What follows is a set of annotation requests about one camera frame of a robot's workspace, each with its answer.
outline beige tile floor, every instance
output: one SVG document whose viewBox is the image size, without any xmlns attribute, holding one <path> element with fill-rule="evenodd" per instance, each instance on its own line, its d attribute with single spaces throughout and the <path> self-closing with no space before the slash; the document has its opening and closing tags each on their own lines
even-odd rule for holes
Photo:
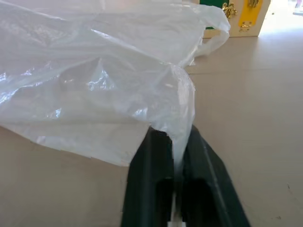
<svg viewBox="0 0 303 227">
<path fill-rule="evenodd" d="M 252 227 L 303 226 L 303 23 L 268 19 L 188 68 L 195 125 L 223 159 Z M 127 168 L 0 128 L 1 227 L 118 227 Z"/>
</svg>

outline transparent plastic sheet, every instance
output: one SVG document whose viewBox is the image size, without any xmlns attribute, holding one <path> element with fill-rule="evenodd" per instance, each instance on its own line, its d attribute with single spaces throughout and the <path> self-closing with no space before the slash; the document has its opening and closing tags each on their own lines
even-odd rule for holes
<svg viewBox="0 0 303 227">
<path fill-rule="evenodd" d="M 0 2 L 0 125 L 120 166 L 151 125 L 168 133 L 181 160 L 195 115 L 195 88 L 182 67 L 226 41 L 222 10 L 190 3 L 74 8 L 64 14 Z M 207 26 L 222 35 L 201 45 Z"/>
</svg>

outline black plastic object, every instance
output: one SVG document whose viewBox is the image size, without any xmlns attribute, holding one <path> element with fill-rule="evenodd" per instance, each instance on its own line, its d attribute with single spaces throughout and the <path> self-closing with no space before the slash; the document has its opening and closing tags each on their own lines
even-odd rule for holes
<svg viewBox="0 0 303 227">
<path fill-rule="evenodd" d="M 130 164 L 122 227 L 166 227 L 173 191 L 187 227 L 250 227 L 222 160 L 195 126 L 182 176 L 173 168 L 171 140 L 149 129 Z"/>
</svg>

